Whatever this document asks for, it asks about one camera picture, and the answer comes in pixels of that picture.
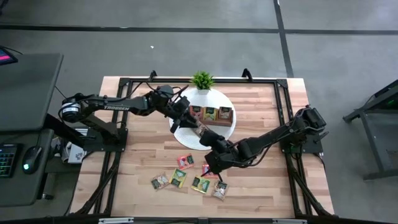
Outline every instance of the red packet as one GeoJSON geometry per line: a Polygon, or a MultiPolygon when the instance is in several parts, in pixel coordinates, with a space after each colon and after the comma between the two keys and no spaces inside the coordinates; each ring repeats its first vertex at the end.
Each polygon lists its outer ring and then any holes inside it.
{"type": "MultiPolygon", "coordinates": [[[[209,165],[208,164],[202,165],[201,169],[202,169],[202,174],[205,174],[209,170],[209,165]]],[[[206,178],[218,178],[218,175],[210,172],[210,173],[204,175],[203,177],[206,177],[206,178]]]]}
{"type": "Polygon", "coordinates": [[[177,163],[178,163],[180,170],[184,170],[184,169],[188,169],[189,167],[193,167],[194,162],[193,162],[192,154],[178,157],[177,163]]]}

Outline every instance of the white round plate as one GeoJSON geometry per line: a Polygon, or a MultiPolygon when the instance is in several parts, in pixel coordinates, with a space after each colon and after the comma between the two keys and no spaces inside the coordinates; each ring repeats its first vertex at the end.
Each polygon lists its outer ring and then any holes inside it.
{"type": "MultiPolygon", "coordinates": [[[[222,92],[217,90],[210,90],[205,95],[198,94],[196,88],[189,88],[182,92],[181,96],[186,96],[191,105],[194,106],[209,106],[219,108],[220,106],[230,107],[233,110],[233,122],[231,127],[208,125],[208,127],[217,134],[220,134],[228,139],[231,137],[232,132],[236,125],[236,112],[231,100],[228,99],[222,92]]],[[[169,119],[170,127],[173,125],[173,120],[169,119]]],[[[184,146],[196,150],[209,150],[211,147],[203,146],[199,143],[199,136],[195,134],[190,128],[178,128],[174,137],[184,146]]]]}

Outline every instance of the gray floor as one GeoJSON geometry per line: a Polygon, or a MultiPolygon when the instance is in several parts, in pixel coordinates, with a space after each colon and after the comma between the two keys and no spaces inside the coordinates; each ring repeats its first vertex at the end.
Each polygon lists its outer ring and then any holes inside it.
{"type": "MultiPolygon", "coordinates": [[[[394,0],[280,0],[286,29],[398,29],[394,0]]],[[[0,22],[136,27],[277,28],[272,0],[10,0],[0,22]]],[[[294,77],[328,123],[323,140],[335,213],[398,222],[398,178],[363,182],[377,171],[362,124],[341,119],[398,78],[398,36],[288,35],[294,77]]],[[[65,55],[58,87],[66,95],[97,93],[105,75],[286,77],[278,34],[111,33],[0,30],[0,44],[25,54],[65,55]]],[[[51,112],[62,98],[54,94],[51,112]]],[[[74,183],[76,177],[59,177],[74,183]]],[[[73,184],[58,184],[51,206],[11,211],[0,219],[63,215],[73,184]]]]}

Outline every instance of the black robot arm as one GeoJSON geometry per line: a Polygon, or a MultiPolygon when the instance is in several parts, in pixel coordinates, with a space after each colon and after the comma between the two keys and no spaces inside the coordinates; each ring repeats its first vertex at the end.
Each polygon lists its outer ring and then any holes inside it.
{"type": "Polygon", "coordinates": [[[223,136],[211,130],[203,132],[200,143],[211,146],[211,152],[205,156],[210,171],[219,174],[230,167],[245,168],[256,166],[261,162],[267,150],[279,141],[287,142],[291,147],[300,146],[307,140],[307,136],[318,134],[325,128],[326,122],[319,115],[317,109],[307,106],[299,110],[294,119],[259,137],[242,139],[236,143],[225,140],[223,136]],[[255,164],[254,160],[264,152],[255,164]]]}
{"type": "Polygon", "coordinates": [[[158,86],[153,91],[143,96],[132,99],[113,98],[98,95],[83,95],[78,93],[62,101],[62,107],[58,112],[59,117],[70,123],[81,122],[101,134],[104,144],[117,144],[120,133],[114,123],[105,123],[93,113],[98,110],[130,111],[138,116],[148,116],[158,111],[173,119],[172,133],[178,127],[196,128],[196,119],[190,115],[187,97],[176,96],[174,89],[169,85],[158,86]]]}

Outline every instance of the product package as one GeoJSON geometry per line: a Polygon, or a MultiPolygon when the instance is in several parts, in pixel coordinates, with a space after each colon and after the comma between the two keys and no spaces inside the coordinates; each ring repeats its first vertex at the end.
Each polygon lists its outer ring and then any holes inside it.
{"type": "Polygon", "coordinates": [[[203,119],[203,108],[201,106],[189,106],[189,112],[199,120],[203,119]]]}
{"type": "Polygon", "coordinates": [[[205,107],[203,119],[205,121],[216,121],[218,109],[212,107],[205,107]]]}
{"type": "MultiPolygon", "coordinates": [[[[202,174],[206,174],[206,172],[209,171],[209,165],[208,164],[202,165],[201,168],[202,168],[202,174]]],[[[218,178],[218,175],[216,175],[216,174],[214,174],[212,172],[209,172],[208,174],[204,175],[204,177],[206,177],[206,178],[218,178]]]]}
{"type": "Polygon", "coordinates": [[[207,190],[209,189],[209,186],[210,186],[210,180],[208,180],[206,178],[202,178],[200,176],[196,176],[193,179],[191,188],[193,190],[197,190],[197,191],[205,194],[207,192],[207,190]]]}
{"type": "Polygon", "coordinates": [[[166,173],[155,176],[150,182],[152,186],[154,186],[155,190],[160,190],[169,185],[169,180],[166,177],[166,173]]]}
{"type": "Polygon", "coordinates": [[[189,167],[194,166],[192,154],[188,154],[186,156],[181,156],[177,158],[177,163],[180,170],[188,169],[189,167]]]}
{"type": "Polygon", "coordinates": [[[228,190],[228,184],[219,180],[216,182],[214,191],[211,195],[221,200],[224,200],[227,190],[228,190]]]}
{"type": "Polygon", "coordinates": [[[179,169],[175,169],[169,182],[170,182],[170,184],[172,184],[178,188],[181,188],[182,185],[184,184],[185,178],[187,178],[186,172],[181,171],[179,169]]]}
{"type": "Polygon", "coordinates": [[[232,120],[232,108],[220,106],[220,109],[218,110],[218,117],[217,120],[225,120],[225,121],[231,121],[232,120]]]}

